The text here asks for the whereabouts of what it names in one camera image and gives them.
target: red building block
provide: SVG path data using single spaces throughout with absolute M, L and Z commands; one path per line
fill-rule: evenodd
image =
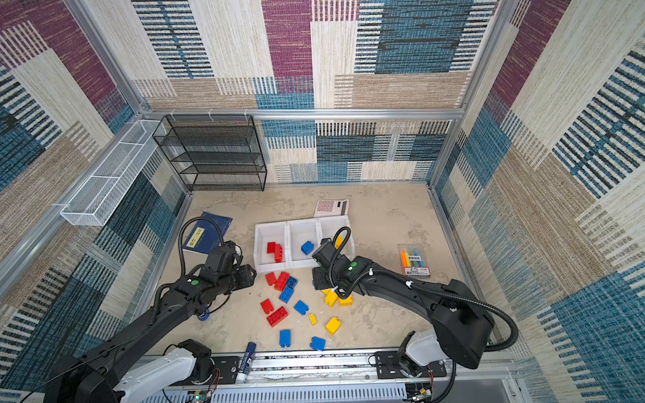
M 269 312 L 273 311 L 273 304 L 271 303 L 271 301 L 269 301 L 269 298 L 260 302 L 260 305 L 262 306 L 264 313 L 266 313 L 267 315 L 269 314 Z
M 289 279 L 289 274 L 282 272 L 280 273 L 280 277 L 275 281 L 275 285 L 273 288 L 275 288 L 278 291 L 284 291 L 284 287 L 286 286 L 286 281 Z
M 274 285 L 275 281 L 275 274 L 273 274 L 273 272 L 266 275 L 266 282 L 269 283 L 270 286 Z
M 275 262 L 276 263 L 281 263 L 282 262 L 282 245 L 280 244 L 275 244 Z
M 286 311 L 286 309 L 283 307 L 280 307 L 279 310 L 273 312 L 271 315 L 269 315 L 266 320 L 269 321 L 269 324 L 271 327 L 274 327 L 278 323 L 280 323 L 281 320 L 287 317 L 289 313 Z

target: white plastic bin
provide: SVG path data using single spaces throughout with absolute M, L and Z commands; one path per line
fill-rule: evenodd
M 346 215 L 335 215 L 333 217 L 320 217 L 317 219 L 320 226 L 320 238 L 332 238 L 336 235 L 336 231 L 341 227 L 350 227 L 350 219 Z M 346 232 L 344 231 L 341 234 L 341 237 L 345 238 Z M 350 236 L 350 240 L 347 241 L 345 247 L 342 249 L 341 253 L 347 256 L 348 259 L 354 259 L 354 237 Z
M 288 263 L 290 269 L 310 269 L 318 266 L 316 261 L 312 258 L 313 251 L 318 249 L 321 243 L 316 224 L 316 219 L 286 222 L 288 230 L 287 236 L 289 238 L 288 243 L 291 246 L 290 260 Z M 311 241 L 313 244 L 313 250 L 309 255 L 305 255 L 301 249 L 303 244 L 307 241 Z
M 283 247 L 283 261 L 275 262 L 275 255 L 266 252 L 266 244 L 275 242 Z M 288 239 L 286 222 L 270 222 L 255 226 L 255 242 L 253 245 L 253 261 L 258 273 L 264 271 L 285 270 L 288 268 Z

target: table surface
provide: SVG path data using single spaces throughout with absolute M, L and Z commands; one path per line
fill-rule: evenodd
M 356 254 L 365 256 L 391 270 L 401 271 L 397 245 L 420 243 L 427 254 L 432 281 L 448 283 L 460 279 L 441 226 L 423 184 L 387 182 L 347 186 L 303 186 L 267 188 L 264 192 L 196 192 L 186 220 L 202 211 L 231 217 L 233 222 L 224 238 L 233 240 L 244 252 L 244 263 L 253 264 L 255 225 L 263 222 L 305 219 L 313 216 L 319 199 L 350 199 L 349 218 Z M 185 253 L 190 269 L 205 261 L 204 255 Z M 267 285 L 265 273 L 259 273 L 255 284 L 232 294 L 228 303 L 203 322 L 192 317 L 173 329 L 149 354 L 161 354 L 167 345 L 194 339 L 213 352 L 244 351 L 249 341 L 258 351 L 281 350 L 279 331 L 290 329 L 292 350 L 310 349 L 312 337 L 327 341 L 332 348 L 397 347 L 411 331 L 431 328 L 420 316 L 398 305 L 375 297 L 354 293 L 353 304 L 329 308 L 324 295 L 312 286 L 310 269 L 289 270 L 298 280 L 288 304 L 278 299 L 279 291 Z M 179 276 L 179 254 L 170 255 L 160 284 L 173 282 Z M 271 328 L 260 303 L 269 298 L 275 308 L 285 306 L 289 315 Z M 312 326 L 308 315 L 297 313 L 293 306 L 301 300 L 314 313 Z M 219 297 L 213 307 L 220 305 Z M 337 317 L 341 327 L 334 336 L 325 325 Z

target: white wire basket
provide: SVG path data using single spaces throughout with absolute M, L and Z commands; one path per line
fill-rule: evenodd
M 61 215 L 71 225 L 104 226 L 157 147 L 159 121 L 137 121 L 76 191 Z

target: building block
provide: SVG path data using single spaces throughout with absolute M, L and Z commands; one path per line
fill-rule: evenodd
M 338 300 L 338 295 L 336 295 L 336 293 L 334 292 L 330 292 L 324 298 L 324 303 L 325 305 L 329 305 L 329 307 L 331 308 L 336 303 L 337 300 Z
M 293 288 L 285 287 L 283 293 L 280 294 L 278 299 L 284 302 L 285 304 L 287 304 L 289 303 L 289 300 L 291 299 L 292 295 L 293 295 Z
M 289 276 L 286 281 L 286 286 L 289 288 L 295 288 L 295 285 L 298 284 L 298 280 L 295 277 Z
M 266 275 L 266 282 L 269 283 L 270 286 L 275 284 L 275 274 L 273 274 L 273 272 Z
M 275 262 L 276 263 L 281 263 L 282 262 L 282 260 L 283 260 L 282 252 L 283 252 L 282 245 L 275 244 L 275 255 L 274 255 L 274 257 L 275 257 Z
M 275 281 L 275 285 L 273 288 L 275 288 L 278 291 L 283 291 L 284 287 L 286 286 L 286 281 L 289 279 L 289 274 L 285 273 L 284 271 L 280 273 L 280 277 Z
M 313 252 L 313 244 L 311 241 L 305 242 L 301 247 L 300 250 L 303 251 L 305 255 L 309 255 L 311 252 Z
M 321 339 L 320 337 L 312 337 L 312 343 L 309 346 L 314 350 L 322 351 L 324 350 L 325 343 L 327 343 L 325 339 Z
M 351 295 L 349 297 L 347 297 L 347 299 L 341 299 L 341 300 L 338 301 L 338 303 L 341 306 L 349 306 L 349 305 L 352 305 L 353 302 L 354 302 L 354 299 L 352 298 Z
M 302 316 L 305 316 L 309 310 L 309 307 L 303 301 L 296 302 L 293 308 Z
M 280 347 L 291 347 L 291 331 L 290 330 L 281 330 L 280 331 Z
M 289 315 L 289 313 L 286 311 L 284 306 L 281 306 L 279 310 L 273 312 L 271 315 L 267 316 L 266 320 L 269 322 L 271 327 L 274 327 L 278 323 L 280 323 L 281 320 L 286 318 Z
M 333 336 L 334 333 L 338 330 L 338 328 L 341 327 L 341 322 L 338 320 L 337 317 L 333 317 L 329 323 L 327 323 L 327 326 L 324 328 Z
M 273 311 L 273 304 L 269 301 L 269 298 L 260 302 L 260 305 L 262 306 L 264 313 L 267 315 Z

